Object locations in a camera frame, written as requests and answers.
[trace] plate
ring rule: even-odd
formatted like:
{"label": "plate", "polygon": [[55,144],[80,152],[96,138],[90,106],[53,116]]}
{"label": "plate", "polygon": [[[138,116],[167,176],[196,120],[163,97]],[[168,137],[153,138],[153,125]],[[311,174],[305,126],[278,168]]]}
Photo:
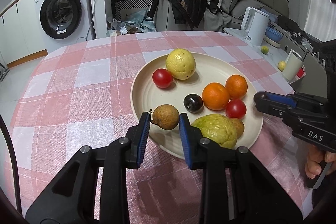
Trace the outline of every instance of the plate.
{"label": "plate", "polygon": [[[187,80],[176,80],[167,89],[159,89],[152,81],[152,74],[159,68],[166,68],[168,55],[160,56],[144,65],[135,76],[131,87],[131,105],[136,119],[139,121],[143,111],[154,110],[163,104],[170,104],[177,108],[179,113],[186,112],[190,123],[199,117],[219,113],[225,115],[225,111],[213,111],[204,107],[201,113],[193,114],[186,110],[183,105],[184,97],[190,93],[202,95],[206,85],[218,82],[225,85],[226,80],[234,74],[244,76],[239,70],[230,64],[206,54],[195,53],[196,71]],[[248,90],[243,98],[247,111],[242,119],[245,125],[243,135],[238,139],[235,149],[239,146],[250,148],[258,138],[263,126],[263,114],[255,108],[253,96],[257,92],[252,83],[244,76],[248,84]],[[150,138],[160,148],[168,153],[184,159],[179,127],[167,131],[151,124]]]}
{"label": "plate", "polygon": [[275,41],[273,41],[272,39],[268,38],[266,35],[264,35],[264,40],[268,43],[271,44],[272,46],[278,48],[281,45],[279,43],[276,43]]}

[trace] cup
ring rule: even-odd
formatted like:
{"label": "cup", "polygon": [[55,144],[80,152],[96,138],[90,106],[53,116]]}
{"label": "cup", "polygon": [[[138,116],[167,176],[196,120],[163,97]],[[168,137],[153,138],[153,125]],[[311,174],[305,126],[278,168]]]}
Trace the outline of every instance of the cup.
{"label": "cup", "polygon": [[302,67],[303,59],[296,52],[292,51],[289,53],[289,56],[286,60],[287,60],[286,67],[282,72],[282,76],[287,81],[291,81]]}

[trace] washing machine drum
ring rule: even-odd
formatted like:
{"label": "washing machine drum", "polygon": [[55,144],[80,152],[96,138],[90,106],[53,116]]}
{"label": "washing machine drum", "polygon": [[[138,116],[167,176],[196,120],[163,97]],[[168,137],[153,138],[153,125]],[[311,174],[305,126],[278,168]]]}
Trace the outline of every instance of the washing machine drum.
{"label": "washing machine drum", "polygon": [[40,21],[47,35],[55,39],[64,39],[77,29],[81,15],[80,0],[44,0]]}

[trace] bolt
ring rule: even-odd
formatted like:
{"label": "bolt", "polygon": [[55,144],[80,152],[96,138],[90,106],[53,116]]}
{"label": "bolt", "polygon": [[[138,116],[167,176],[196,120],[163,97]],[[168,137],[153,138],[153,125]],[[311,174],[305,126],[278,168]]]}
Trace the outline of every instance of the bolt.
{"label": "bolt", "polygon": [[239,146],[239,147],[238,147],[238,151],[239,151],[239,153],[241,153],[241,154],[246,154],[249,150],[248,150],[248,148],[245,147],[245,146]]}
{"label": "bolt", "polygon": [[201,138],[199,141],[201,144],[209,144],[210,140],[208,138]]}
{"label": "bolt", "polygon": [[84,145],[80,148],[82,153],[86,153],[90,151],[90,147],[88,145]]}
{"label": "bolt", "polygon": [[127,137],[121,137],[120,139],[119,139],[119,143],[120,144],[126,144],[126,143],[128,143],[128,138]]}

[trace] electric kettle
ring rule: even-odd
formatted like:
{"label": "electric kettle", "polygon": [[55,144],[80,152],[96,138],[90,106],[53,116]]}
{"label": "electric kettle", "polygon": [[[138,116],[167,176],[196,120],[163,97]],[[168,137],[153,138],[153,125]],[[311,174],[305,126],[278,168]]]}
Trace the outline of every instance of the electric kettle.
{"label": "electric kettle", "polygon": [[260,46],[269,22],[269,15],[255,8],[246,8],[241,29],[243,37],[251,44]]}

